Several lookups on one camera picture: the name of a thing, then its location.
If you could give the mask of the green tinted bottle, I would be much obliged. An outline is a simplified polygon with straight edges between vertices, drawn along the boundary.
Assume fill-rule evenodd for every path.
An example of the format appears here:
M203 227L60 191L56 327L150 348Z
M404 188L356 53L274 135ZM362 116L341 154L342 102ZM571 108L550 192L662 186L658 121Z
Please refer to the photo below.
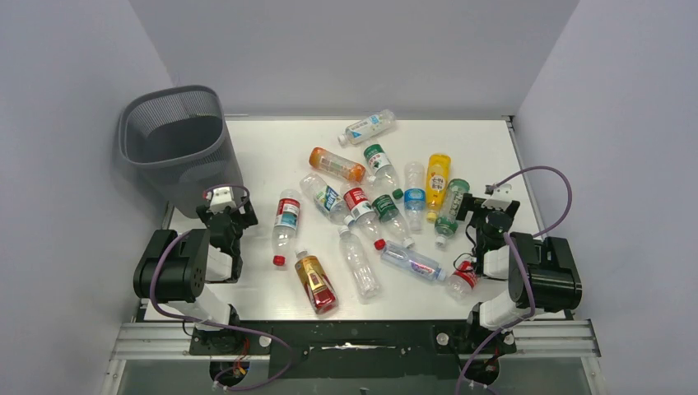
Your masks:
M457 215L470 185L465 179L451 179L444 195L444 201L435 221L435 246L444 248L458 229Z

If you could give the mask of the yellow juice bottle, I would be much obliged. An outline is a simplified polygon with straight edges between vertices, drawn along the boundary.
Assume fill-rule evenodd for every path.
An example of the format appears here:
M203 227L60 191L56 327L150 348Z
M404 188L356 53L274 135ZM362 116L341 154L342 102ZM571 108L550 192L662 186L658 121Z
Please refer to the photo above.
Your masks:
M426 171L426 219L433 223L443 205L449 182L451 158L446 154L433 154Z

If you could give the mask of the clear blue bottle purple label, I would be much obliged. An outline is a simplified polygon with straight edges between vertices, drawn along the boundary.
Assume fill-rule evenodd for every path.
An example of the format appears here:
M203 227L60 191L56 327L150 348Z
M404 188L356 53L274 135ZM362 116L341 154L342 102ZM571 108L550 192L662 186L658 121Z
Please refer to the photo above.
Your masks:
M426 281L445 281L448 273L432 258L387 241L380 258L383 262Z

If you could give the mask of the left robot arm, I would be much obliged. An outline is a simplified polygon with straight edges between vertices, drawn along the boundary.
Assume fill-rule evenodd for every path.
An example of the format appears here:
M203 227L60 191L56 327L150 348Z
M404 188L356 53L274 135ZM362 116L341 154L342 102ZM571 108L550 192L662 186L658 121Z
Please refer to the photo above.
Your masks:
M183 234L157 230L148 242L133 275L137 297L148 298L167 317L189 321L204 332L229 330L240 322L231 304L219 299L211 283L236 283L244 261L244 230L258 224L250 201L241 208L227 205L196 209L201 228Z

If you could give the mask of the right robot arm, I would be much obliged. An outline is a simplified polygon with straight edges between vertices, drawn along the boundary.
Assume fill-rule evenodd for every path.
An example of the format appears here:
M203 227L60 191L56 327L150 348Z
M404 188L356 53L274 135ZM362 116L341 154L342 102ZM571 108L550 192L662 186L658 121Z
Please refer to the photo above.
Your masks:
M568 240L512 231L519 205L465 193L458 206L457 220L469 220L475 239L472 252L458 259L455 276L469 286L483 277L506 283L504 291L477 303L468 316L463 340L474 351L494 342L496 351L509 352L513 338L508 329L538 314L576 309L582 298Z

